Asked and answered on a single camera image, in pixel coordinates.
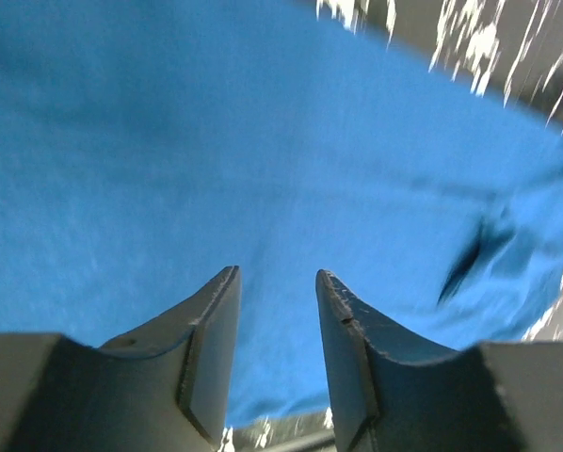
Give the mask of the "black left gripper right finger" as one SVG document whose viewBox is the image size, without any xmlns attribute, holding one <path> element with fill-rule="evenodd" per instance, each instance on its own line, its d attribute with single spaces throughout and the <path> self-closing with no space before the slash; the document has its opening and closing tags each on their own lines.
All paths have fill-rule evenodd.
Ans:
<svg viewBox="0 0 563 452">
<path fill-rule="evenodd" d="M 334 274 L 315 290 L 340 451 L 563 451 L 563 342 L 436 344 Z"/>
</svg>

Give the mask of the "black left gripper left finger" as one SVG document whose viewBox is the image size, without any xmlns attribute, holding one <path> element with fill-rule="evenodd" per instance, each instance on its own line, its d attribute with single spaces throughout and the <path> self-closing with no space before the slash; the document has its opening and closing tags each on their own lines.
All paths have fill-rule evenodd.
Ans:
<svg viewBox="0 0 563 452">
<path fill-rule="evenodd" d="M 0 333 L 0 451 L 214 451 L 227 410 L 241 273 L 100 347 Z"/>
</svg>

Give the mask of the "blue t shirt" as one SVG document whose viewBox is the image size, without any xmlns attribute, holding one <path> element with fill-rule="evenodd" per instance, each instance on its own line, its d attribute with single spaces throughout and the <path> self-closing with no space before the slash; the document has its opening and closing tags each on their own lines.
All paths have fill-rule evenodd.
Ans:
<svg viewBox="0 0 563 452">
<path fill-rule="evenodd" d="M 226 422 L 329 404 L 315 275 L 451 348 L 563 274 L 563 137 L 292 1 L 0 1 L 0 331 L 242 271 Z"/>
</svg>

